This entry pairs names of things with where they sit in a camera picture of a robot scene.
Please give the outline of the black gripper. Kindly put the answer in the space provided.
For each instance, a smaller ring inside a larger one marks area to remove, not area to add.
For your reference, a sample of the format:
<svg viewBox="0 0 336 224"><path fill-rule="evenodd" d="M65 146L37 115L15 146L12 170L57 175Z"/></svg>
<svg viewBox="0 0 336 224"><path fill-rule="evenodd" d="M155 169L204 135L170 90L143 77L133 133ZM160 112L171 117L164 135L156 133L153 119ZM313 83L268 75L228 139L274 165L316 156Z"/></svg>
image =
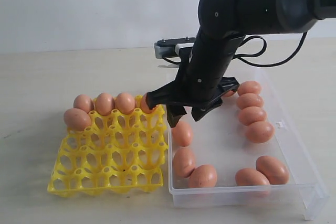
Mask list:
<svg viewBox="0 0 336 224"><path fill-rule="evenodd" d="M169 126L176 127L186 114L185 106L192 107L195 122L220 107L223 95L238 90L239 82L234 77L223 75L245 36L234 33L222 39L214 39L200 28L182 79L175 79L148 92L148 108L165 105Z"/></svg>

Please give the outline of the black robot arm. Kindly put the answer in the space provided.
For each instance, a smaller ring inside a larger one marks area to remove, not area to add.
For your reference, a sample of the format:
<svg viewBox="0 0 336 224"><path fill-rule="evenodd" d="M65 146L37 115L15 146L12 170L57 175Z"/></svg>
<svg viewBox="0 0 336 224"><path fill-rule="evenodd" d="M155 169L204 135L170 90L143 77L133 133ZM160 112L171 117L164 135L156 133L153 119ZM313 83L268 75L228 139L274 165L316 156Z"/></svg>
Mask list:
<svg viewBox="0 0 336 224"><path fill-rule="evenodd" d="M226 77L233 59L245 61L237 49L253 38L271 34L301 34L319 20L335 18L335 0L199 0L196 37L159 40L159 59L179 57L175 79L148 92L150 109L164 104L170 127L192 109L199 121L222 105L222 96L238 90L239 83Z"/></svg>

